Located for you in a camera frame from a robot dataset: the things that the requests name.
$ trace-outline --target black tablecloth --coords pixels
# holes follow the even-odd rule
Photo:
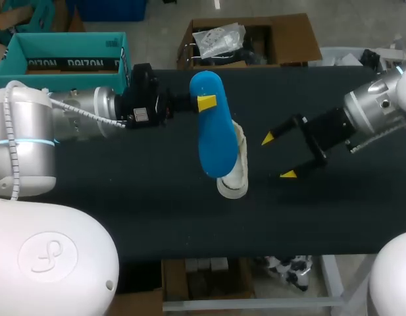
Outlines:
[[[166,128],[57,146],[57,185],[33,200],[80,209],[111,234],[121,262],[174,257],[372,253],[406,231],[406,130],[355,155],[334,148],[305,180],[277,175],[304,157],[293,136],[268,146],[270,127],[294,113],[312,118],[341,106],[374,77],[362,67],[219,70],[232,118],[248,142],[249,190],[227,200],[201,170],[197,119]],[[195,72],[157,71],[188,88]]]

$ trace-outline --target table leg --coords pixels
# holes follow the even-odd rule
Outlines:
[[[366,302],[369,274],[376,255],[367,255],[342,294],[343,305],[331,309],[331,316],[354,316]]]

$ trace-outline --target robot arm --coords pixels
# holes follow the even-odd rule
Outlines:
[[[355,153],[374,140],[406,126],[406,62],[365,84],[343,98],[336,107],[312,120],[294,115],[283,124],[269,130],[263,145],[300,128],[314,159],[296,166],[281,177],[305,176],[327,164],[327,151],[345,143]],[[360,134],[365,141],[352,145],[349,140]]]

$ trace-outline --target floor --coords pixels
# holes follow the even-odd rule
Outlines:
[[[403,36],[406,45],[406,3],[402,0],[219,0],[219,3],[220,9],[216,9],[215,0],[178,0],[177,5],[148,0],[143,22],[87,23],[86,28],[89,32],[126,32],[133,64],[148,62],[156,69],[175,68],[176,51],[193,18],[307,13],[321,47],[384,47],[396,34]],[[347,284],[362,258],[362,255],[337,256],[343,285]],[[255,289],[258,298],[310,297],[326,293],[319,265],[311,273],[311,285],[306,293],[265,278],[255,279]],[[329,314],[326,309],[318,309],[234,311],[216,315]],[[365,309],[354,316],[365,316]]]

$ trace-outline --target white cable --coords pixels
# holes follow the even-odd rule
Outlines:
[[[119,122],[117,120],[109,120],[108,118],[98,117],[97,115],[91,114],[90,112],[81,110],[77,107],[73,107],[71,105],[68,105],[66,103],[63,103],[63,102],[60,102],[60,101],[57,101],[54,99],[51,99],[51,102],[52,102],[52,104],[56,105],[57,107],[60,107],[61,109],[78,113],[79,115],[88,117],[91,120],[96,120],[97,122],[105,123],[105,124],[112,125],[112,126],[119,127],[119,128],[125,128],[125,124],[122,124],[121,122]]]
[[[20,169],[18,164],[17,144],[14,136],[13,118],[11,117],[10,95],[15,87],[25,87],[19,81],[10,81],[5,86],[4,93],[4,121],[5,130],[7,132],[8,145],[11,158],[11,169],[13,170],[13,192],[11,193],[11,201],[16,201],[20,193]]]

